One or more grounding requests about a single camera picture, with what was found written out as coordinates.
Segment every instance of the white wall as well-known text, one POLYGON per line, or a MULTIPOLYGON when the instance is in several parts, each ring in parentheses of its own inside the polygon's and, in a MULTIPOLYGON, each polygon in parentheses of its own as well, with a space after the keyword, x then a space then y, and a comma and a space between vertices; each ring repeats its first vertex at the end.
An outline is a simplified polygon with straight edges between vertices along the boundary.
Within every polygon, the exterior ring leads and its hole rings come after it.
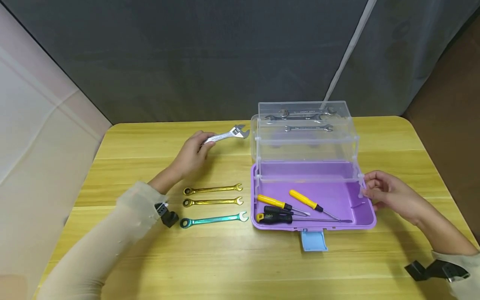
POLYGON ((30 299, 107 119, 0 5, 0 299, 30 299))

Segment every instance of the wooden table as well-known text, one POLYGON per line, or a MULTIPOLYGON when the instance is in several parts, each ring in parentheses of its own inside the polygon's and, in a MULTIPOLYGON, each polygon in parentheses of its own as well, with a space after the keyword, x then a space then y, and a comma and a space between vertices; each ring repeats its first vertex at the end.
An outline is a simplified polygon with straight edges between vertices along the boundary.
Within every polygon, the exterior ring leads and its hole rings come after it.
MULTIPOLYGON (((471 241, 455 202, 410 123, 400 117, 354 118, 364 172, 397 175, 449 218, 471 241)), ((44 276, 114 208, 137 180, 148 181, 175 157, 195 131, 224 132, 249 121, 118 124, 105 135, 44 276)), ((209 154, 205 170, 170 193, 170 209, 201 218, 250 211, 250 141, 227 139, 209 154), (241 182, 245 203, 183 208, 187 186, 241 182)), ((207 199, 209 194, 192 196, 207 199)), ((416 283, 404 270, 432 261, 422 233, 388 210, 371 230, 326 231, 328 252, 303 252, 298 232, 256 230, 250 221, 181 229, 160 224, 109 277, 102 299, 448 299, 440 279, 416 283)))

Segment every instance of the blue latch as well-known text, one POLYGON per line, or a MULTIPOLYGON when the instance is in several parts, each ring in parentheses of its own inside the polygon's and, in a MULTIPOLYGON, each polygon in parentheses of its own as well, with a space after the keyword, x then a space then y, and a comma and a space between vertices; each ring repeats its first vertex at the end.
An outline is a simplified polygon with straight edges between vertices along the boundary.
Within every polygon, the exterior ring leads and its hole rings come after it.
POLYGON ((301 243, 304 251, 328 251, 323 231, 301 231, 301 243))

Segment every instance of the black wrist strap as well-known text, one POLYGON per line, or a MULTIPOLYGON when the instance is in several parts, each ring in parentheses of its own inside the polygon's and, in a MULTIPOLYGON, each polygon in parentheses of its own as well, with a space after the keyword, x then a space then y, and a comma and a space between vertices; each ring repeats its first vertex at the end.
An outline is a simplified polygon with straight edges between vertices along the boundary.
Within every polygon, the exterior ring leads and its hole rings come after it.
POLYGON ((415 281, 423 281, 436 277, 453 282, 470 277, 470 273, 461 266, 438 259, 426 269, 418 261, 414 261, 406 266, 405 270, 415 281))
POLYGON ((168 228, 172 227, 179 220, 179 216, 176 212, 171 212, 165 206, 165 202, 155 204, 155 209, 160 218, 162 219, 162 223, 167 226, 168 228))

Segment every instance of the teal wrench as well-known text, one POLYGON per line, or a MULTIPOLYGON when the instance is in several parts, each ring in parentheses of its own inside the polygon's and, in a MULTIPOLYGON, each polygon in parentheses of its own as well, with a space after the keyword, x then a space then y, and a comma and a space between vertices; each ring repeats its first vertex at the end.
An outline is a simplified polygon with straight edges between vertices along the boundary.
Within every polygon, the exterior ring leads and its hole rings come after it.
POLYGON ((197 220, 183 218, 182 220, 180 220, 180 227, 182 227, 183 229, 187 229, 188 227, 197 225, 197 224, 207 224, 207 223, 235 221, 235 220, 246 222, 248 220, 248 217, 244 216, 244 214, 246 213, 247 213, 246 211, 242 211, 238 215, 216 216, 213 218, 205 218, 205 219, 197 219, 197 220))

